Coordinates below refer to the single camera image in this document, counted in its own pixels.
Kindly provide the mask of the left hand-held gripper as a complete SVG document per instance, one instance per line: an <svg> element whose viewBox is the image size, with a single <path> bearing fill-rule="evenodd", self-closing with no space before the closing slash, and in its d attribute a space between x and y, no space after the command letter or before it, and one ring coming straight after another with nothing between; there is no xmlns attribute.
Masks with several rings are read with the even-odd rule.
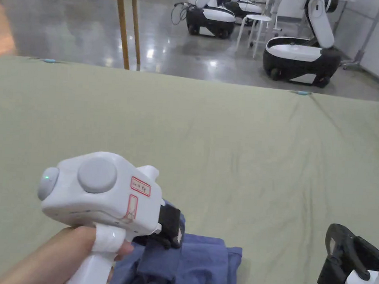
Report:
<svg viewBox="0 0 379 284"><path fill-rule="evenodd" d="M157 168L135 167L110 152L68 158L46 168L37 196L42 212L68 226L94 226L90 255L66 284L106 284L124 241L168 250L182 246L185 218L156 183Z"/></svg>

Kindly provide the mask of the person's left hand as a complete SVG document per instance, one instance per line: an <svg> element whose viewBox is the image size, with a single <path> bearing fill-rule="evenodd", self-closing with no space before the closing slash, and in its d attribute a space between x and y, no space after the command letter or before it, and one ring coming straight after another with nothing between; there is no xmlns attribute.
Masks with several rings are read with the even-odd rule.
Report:
<svg viewBox="0 0 379 284"><path fill-rule="evenodd" d="M59 232L36 251L29 284L65 284L89 256L95 239L93 227Z"/></svg>

